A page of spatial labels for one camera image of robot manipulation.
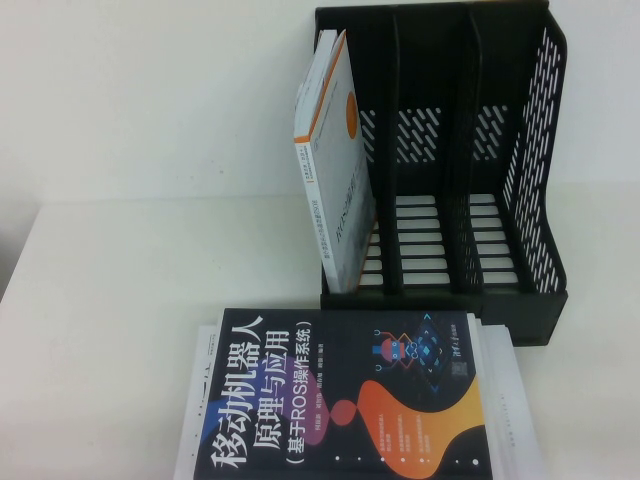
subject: book cover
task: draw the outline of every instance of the book cover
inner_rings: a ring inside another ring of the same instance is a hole
[[[218,341],[194,479],[491,478],[464,312],[228,309]]]
[[[330,53],[322,56],[327,50],[325,43],[333,38],[335,31],[325,31],[320,37],[310,68],[318,78],[310,75],[305,85],[318,83],[321,89],[313,101],[304,95],[298,99],[294,141],[329,290],[345,293],[359,283],[375,202],[346,32],[335,39]]]

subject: dark book cover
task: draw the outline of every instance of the dark book cover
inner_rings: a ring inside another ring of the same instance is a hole
[[[464,312],[227,309],[194,479],[490,479]]]

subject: book title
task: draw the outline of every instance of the book title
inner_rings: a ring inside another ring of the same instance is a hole
[[[336,237],[338,238],[338,244],[340,244],[340,240],[342,240],[342,235],[344,234],[344,226],[347,224],[347,217],[349,216],[349,210],[351,209],[351,204],[353,203],[353,195],[356,191],[357,181],[356,174],[357,170],[353,172],[351,176],[351,181],[349,182],[349,188],[347,189],[347,198],[344,201],[344,205],[342,207],[342,215],[340,215],[340,221],[338,222],[338,229],[336,230]]]
[[[277,451],[284,446],[287,462],[304,462],[311,324],[296,324],[294,341],[287,330],[268,330],[263,343],[255,331],[263,320],[258,316],[249,325],[231,329],[235,343],[229,345],[220,393],[226,403],[218,410],[226,422],[221,417],[220,428],[212,442],[211,460],[216,467],[239,468],[245,464],[248,445]],[[290,347],[295,356],[289,356]],[[257,378],[258,371],[264,372],[262,378]],[[287,382],[291,380],[293,385],[287,392]],[[250,412],[253,410],[257,412],[253,423],[255,434],[251,437],[247,432],[252,424]],[[283,438],[281,417],[285,410],[290,422],[288,436]]]

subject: desk file holder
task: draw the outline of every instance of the desk file holder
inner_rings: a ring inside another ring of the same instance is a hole
[[[322,29],[347,30],[379,222],[363,278],[380,280],[325,281],[322,308],[467,310],[547,344],[567,300],[545,207],[567,47],[548,2],[319,8]]]

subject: orange circle graphic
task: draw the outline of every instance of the orange circle graphic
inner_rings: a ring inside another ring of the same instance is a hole
[[[349,97],[347,97],[347,132],[352,139],[356,138],[356,133],[358,133],[358,107],[353,92],[349,92]]]

